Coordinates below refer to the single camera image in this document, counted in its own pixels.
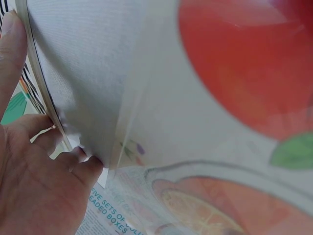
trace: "fingernail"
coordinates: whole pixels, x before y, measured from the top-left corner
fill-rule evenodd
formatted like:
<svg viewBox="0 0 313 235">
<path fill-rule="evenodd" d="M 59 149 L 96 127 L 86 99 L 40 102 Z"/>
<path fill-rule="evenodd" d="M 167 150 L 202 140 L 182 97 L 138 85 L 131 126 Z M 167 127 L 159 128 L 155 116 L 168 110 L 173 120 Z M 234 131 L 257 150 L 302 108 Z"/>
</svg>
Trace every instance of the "fingernail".
<svg viewBox="0 0 313 235">
<path fill-rule="evenodd" d="M 13 23 L 14 15 L 12 14 L 12 12 L 7 12 L 3 17 L 2 36 L 7 34 L 11 30 Z"/>
</svg>

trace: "book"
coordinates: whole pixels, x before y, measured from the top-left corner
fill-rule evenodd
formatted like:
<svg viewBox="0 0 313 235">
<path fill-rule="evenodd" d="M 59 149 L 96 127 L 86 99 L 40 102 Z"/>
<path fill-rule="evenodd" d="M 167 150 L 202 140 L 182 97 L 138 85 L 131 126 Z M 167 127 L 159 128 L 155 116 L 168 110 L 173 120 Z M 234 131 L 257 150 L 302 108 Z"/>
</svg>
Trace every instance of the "book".
<svg viewBox="0 0 313 235">
<path fill-rule="evenodd" d="M 308 2 L 15 3 L 25 86 L 68 149 L 105 163 L 117 233 L 310 234 Z"/>
</svg>

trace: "red apple illustration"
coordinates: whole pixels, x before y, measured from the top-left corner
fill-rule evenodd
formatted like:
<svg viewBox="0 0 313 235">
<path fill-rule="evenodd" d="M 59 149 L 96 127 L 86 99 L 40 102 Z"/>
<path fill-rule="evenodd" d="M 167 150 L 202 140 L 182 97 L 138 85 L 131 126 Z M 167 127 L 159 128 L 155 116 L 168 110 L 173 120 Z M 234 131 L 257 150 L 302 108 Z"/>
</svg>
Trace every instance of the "red apple illustration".
<svg viewBox="0 0 313 235">
<path fill-rule="evenodd" d="M 235 118 L 283 140 L 313 129 L 313 3 L 181 0 L 185 51 Z"/>
<path fill-rule="evenodd" d="M 311 234 L 313 219 L 287 202 L 238 183 L 190 177 L 156 180 L 155 195 L 182 223 L 201 235 Z"/>
</svg>

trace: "paper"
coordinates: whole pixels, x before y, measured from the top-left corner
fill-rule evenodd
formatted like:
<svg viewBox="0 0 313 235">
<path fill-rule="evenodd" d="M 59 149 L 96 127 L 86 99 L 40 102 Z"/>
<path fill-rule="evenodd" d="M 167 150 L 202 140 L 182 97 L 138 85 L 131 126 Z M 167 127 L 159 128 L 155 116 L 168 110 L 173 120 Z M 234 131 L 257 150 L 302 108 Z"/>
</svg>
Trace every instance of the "paper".
<svg viewBox="0 0 313 235">
<path fill-rule="evenodd" d="M 145 235 L 127 224 L 121 209 L 97 183 L 91 190 L 84 220 L 76 235 Z"/>
</svg>

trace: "finger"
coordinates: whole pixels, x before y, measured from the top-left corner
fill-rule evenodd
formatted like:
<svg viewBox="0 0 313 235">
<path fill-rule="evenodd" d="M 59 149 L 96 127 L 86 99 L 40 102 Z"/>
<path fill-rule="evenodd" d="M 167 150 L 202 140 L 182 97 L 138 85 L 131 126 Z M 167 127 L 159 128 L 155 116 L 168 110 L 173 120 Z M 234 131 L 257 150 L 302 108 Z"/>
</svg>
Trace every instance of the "finger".
<svg viewBox="0 0 313 235">
<path fill-rule="evenodd" d="M 43 130 L 53 126 L 51 119 L 45 114 L 26 114 L 9 124 L 11 128 L 23 128 L 31 139 Z"/>
<path fill-rule="evenodd" d="M 55 151 L 57 145 L 62 141 L 63 136 L 57 129 L 48 130 L 40 134 L 33 144 L 42 148 L 49 156 Z"/>
<path fill-rule="evenodd" d="M 86 187 L 92 188 L 97 182 L 103 170 L 102 162 L 96 157 L 89 158 L 88 161 L 79 163 L 72 171 L 72 174 Z"/>
<path fill-rule="evenodd" d="M 27 54 L 27 36 L 14 11 L 4 15 L 0 39 L 0 119 L 16 88 Z"/>
<path fill-rule="evenodd" d="M 86 159 L 85 152 L 80 147 L 76 147 L 71 152 L 60 153 L 55 160 L 61 162 L 69 171 L 72 171 L 84 159 Z"/>
</svg>

